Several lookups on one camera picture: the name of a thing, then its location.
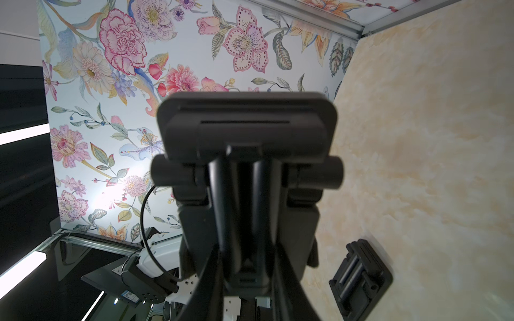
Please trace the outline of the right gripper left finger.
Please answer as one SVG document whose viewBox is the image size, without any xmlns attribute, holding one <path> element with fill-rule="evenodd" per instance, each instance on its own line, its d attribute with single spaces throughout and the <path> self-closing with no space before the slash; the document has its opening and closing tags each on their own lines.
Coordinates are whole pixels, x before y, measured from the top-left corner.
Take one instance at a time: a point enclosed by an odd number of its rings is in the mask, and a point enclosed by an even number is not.
<svg viewBox="0 0 514 321">
<path fill-rule="evenodd" d="M 178 321 L 223 320 L 224 275 L 218 246 L 214 246 L 190 301 L 178 316 Z"/>
</svg>

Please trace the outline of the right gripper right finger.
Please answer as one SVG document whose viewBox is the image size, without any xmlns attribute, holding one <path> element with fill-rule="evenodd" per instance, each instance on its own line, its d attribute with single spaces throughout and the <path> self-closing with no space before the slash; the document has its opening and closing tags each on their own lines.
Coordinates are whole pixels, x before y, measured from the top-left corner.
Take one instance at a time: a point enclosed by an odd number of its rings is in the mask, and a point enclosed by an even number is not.
<svg viewBox="0 0 514 321">
<path fill-rule="evenodd" d="M 274 260 L 273 320 L 320 320 L 280 244 Z"/>
</svg>

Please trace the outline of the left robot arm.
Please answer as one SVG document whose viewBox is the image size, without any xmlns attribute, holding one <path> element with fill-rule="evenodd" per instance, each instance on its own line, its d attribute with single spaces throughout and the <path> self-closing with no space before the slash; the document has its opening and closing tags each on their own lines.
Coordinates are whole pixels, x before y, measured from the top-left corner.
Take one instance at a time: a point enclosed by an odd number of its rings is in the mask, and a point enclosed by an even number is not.
<svg viewBox="0 0 514 321">
<path fill-rule="evenodd" d="M 150 249 L 141 249 L 81 277 L 87 284 L 136 308 L 142 303 L 162 304 L 163 319 L 176 320 L 184 305 L 168 301 L 179 290 L 180 236 L 165 238 L 147 232 Z"/>
</svg>

